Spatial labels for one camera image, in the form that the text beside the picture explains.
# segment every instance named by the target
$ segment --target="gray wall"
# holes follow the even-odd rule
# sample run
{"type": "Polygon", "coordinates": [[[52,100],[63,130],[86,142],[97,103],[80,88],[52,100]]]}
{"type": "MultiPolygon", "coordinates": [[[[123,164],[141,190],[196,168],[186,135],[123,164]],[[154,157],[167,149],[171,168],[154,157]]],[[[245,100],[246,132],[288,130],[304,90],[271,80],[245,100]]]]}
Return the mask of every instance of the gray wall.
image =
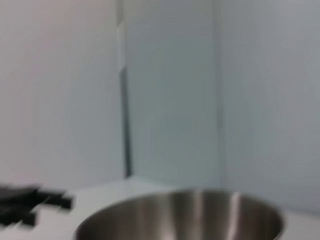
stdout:
{"type": "Polygon", "coordinates": [[[114,1],[1,1],[0,36],[0,182],[123,178],[114,1]]]}
{"type": "Polygon", "coordinates": [[[220,186],[212,0],[124,0],[134,173],[220,186]]]}
{"type": "Polygon", "coordinates": [[[228,187],[320,211],[320,2],[221,10],[228,187]]]}

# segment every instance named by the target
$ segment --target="black object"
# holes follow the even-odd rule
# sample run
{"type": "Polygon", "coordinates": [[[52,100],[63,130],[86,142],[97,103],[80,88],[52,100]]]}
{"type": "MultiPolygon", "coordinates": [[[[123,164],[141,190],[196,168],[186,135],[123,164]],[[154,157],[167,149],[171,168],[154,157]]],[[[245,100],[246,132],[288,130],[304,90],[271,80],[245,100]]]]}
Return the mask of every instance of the black object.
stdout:
{"type": "Polygon", "coordinates": [[[73,208],[73,198],[65,192],[43,191],[40,187],[13,188],[0,186],[0,225],[22,224],[34,227],[38,205],[51,205],[65,210],[73,208]]]}

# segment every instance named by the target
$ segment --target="white countertop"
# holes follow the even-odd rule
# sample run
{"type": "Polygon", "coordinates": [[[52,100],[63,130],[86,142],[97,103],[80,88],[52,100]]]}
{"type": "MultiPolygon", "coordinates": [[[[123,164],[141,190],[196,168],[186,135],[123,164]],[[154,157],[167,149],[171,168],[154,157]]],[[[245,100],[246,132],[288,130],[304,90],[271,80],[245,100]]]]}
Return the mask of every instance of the white countertop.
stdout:
{"type": "MultiPolygon", "coordinates": [[[[72,240],[77,227],[95,212],[141,195],[173,190],[168,185],[133,178],[74,193],[75,209],[69,213],[56,213],[41,208],[39,225],[28,230],[21,226],[0,229],[0,240],[72,240]]],[[[320,218],[286,212],[287,229],[281,240],[319,240],[320,218]]]]}

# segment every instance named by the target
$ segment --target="metal bowl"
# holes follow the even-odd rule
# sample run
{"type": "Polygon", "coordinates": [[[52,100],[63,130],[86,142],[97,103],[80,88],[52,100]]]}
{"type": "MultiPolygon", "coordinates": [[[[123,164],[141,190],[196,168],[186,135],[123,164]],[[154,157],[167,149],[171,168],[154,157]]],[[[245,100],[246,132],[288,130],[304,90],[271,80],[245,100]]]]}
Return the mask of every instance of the metal bowl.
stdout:
{"type": "Polygon", "coordinates": [[[278,240],[279,211],[240,193],[184,191],[129,200],[102,210],[77,240],[278,240]]]}

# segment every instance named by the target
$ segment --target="stainless steel bowl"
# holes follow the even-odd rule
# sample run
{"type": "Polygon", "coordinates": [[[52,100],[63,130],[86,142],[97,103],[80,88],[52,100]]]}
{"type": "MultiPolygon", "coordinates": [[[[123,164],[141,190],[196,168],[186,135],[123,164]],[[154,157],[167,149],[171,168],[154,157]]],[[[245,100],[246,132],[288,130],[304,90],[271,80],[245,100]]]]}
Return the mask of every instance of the stainless steel bowl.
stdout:
{"type": "Polygon", "coordinates": [[[240,193],[184,191],[120,203],[87,219],[77,240],[278,240],[279,211],[240,193]]]}

